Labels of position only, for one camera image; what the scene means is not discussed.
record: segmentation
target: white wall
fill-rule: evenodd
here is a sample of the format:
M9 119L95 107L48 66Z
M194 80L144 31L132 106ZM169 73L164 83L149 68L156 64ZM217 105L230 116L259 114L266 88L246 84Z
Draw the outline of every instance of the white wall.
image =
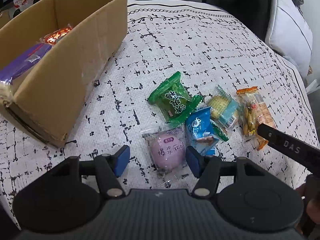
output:
M317 79L320 83L320 0L304 0L301 11L313 35L310 62L313 74L309 75L307 80L308 83L311 83L314 79Z

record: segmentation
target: pink round snack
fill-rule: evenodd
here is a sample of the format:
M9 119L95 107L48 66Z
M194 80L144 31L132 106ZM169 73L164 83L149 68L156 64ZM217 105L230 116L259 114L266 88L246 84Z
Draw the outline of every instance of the pink round snack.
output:
M182 163L184 144L173 135L162 134L153 142L151 155L156 166L170 171Z

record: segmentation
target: red package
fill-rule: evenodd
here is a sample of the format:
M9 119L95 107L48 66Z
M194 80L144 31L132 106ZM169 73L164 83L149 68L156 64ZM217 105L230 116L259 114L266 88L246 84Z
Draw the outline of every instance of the red package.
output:
M42 43L48 43L55 45L59 40L61 40L68 32L72 30L72 26L68 24L67 27L59 29L53 33L50 33L43 38L40 39L40 42Z

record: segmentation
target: human hand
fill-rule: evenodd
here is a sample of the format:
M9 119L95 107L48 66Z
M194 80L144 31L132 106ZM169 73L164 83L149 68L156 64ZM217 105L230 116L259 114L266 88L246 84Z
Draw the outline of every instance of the human hand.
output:
M306 184L302 184L300 187L296 188L296 191L303 197L305 195ZM320 199L314 198L308 202L306 208L307 215L310 219L316 223L320 224Z

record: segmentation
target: black and white patterned fabric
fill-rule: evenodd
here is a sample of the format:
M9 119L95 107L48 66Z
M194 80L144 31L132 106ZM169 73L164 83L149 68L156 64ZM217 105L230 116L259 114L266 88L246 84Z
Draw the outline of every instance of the black and white patterned fabric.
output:
M259 86L277 129L319 147L298 71L236 18L202 3L129 0L128 34L95 83L63 149L30 138L0 117L0 199L12 218L16 193L65 158L92 160L124 144L131 149L119 178L126 192L161 187L140 132L164 124L160 109L147 98L176 71L190 95L205 101L217 84L235 99L237 89ZM308 171L303 166L268 146L261 151L256 146L236 125L231 139L217 144L216 154L225 161L248 157L290 187L304 182ZM185 167L170 188L192 189L196 181ZM229 183L230 178L222 180L220 188Z

